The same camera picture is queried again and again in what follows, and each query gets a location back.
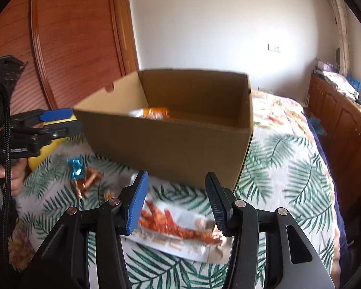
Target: chicken feet picture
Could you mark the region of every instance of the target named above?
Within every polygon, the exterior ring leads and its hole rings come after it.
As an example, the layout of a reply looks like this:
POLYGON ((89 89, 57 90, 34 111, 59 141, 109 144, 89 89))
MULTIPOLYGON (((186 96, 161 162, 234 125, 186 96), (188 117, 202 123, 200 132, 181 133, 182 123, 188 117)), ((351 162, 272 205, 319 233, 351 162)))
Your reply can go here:
POLYGON ((146 200, 145 203, 151 213, 142 210, 139 223, 143 227, 182 239, 199 240, 206 244, 221 244, 222 238, 220 235, 213 235, 212 231, 192 230, 180 227, 174 222, 169 210, 164 210, 163 213, 150 200, 146 200))

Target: blue candy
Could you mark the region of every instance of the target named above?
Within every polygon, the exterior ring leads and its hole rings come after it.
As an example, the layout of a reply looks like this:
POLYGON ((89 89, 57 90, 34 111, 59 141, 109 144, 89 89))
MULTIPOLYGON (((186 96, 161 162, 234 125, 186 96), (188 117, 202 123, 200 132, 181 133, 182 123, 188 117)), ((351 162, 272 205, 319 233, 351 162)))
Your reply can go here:
POLYGON ((84 166, 81 158, 73 158, 67 160, 71 167, 71 179, 84 178, 84 166))

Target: bed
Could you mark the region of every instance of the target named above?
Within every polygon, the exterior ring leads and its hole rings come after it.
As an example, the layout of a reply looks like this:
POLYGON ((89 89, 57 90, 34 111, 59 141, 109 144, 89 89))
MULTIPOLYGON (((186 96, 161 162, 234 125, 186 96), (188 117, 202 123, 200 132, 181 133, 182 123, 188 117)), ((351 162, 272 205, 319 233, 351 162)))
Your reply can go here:
MULTIPOLYGON (((340 256, 345 250, 345 231, 336 200, 334 182, 313 128, 299 103, 272 94, 253 91, 254 135, 242 175, 235 190, 237 198, 254 207, 274 211, 287 208, 314 248, 336 286, 340 281, 340 256)), ((35 250, 69 206, 80 210, 104 203, 103 192, 118 186, 120 175, 135 170, 109 161, 91 150, 83 136, 64 142, 25 180, 17 200, 19 220, 10 240, 10 261, 22 270, 35 250), (67 158, 83 157, 86 166, 105 174, 79 200, 70 186, 67 158)), ((189 211, 213 217, 205 192, 150 177, 157 199, 189 211)), ((91 288, 97 288, 95 236, 89 238, 91 288)), ((221 288, 227 265, 180 259, 122 239, 133 289, 221 288)), ((256 288, 263 287, 265 237, 260 234, 256 288)))

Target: metal screw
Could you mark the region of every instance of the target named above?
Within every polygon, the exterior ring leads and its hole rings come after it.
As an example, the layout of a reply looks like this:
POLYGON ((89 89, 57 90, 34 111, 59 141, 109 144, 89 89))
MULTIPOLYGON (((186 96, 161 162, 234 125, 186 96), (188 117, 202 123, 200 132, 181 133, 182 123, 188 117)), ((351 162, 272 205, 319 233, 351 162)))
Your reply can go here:
POLYGON ((77 209, 76 207, 71 206, 71 207, 69 207, 69 208, 67 209, 67 214, 73 215, 73 214, 75 214, 77 211, 78 211, 78 209, 77 209))
POLYGON ((109 205, 115 206, 118 205, 120 203, 118 198, 112 198, 109 200, 109 205))
POLYGON ((244 200, 236 200, 235 205, 238 206, 239 208, 243 208, 246 206, 246 202, 244 200))
POLYGON ((278 208, 277 212, 280 215, 284 215, 284 216, 288 214, 288 210, 286 208, 278 208))

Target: black cable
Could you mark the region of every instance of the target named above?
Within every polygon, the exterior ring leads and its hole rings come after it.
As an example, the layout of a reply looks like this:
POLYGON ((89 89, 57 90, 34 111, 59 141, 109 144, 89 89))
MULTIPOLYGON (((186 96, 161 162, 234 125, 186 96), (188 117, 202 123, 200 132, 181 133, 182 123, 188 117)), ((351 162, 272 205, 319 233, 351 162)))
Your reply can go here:
POLYGON ((8 221, 11 207, 11 158, 10 158, 10 99, 8 91, 4 85, 4 80, 0 77, 0 96, 3 103, 3 129, 4 129, 4 151, 5 151, 5 183, 3 188, 3 209, 1 212, 0 229, 0 252, 3 259, 4 273, 8 285, 10 284, 9 274, 9 253, 8 253, 8 221))

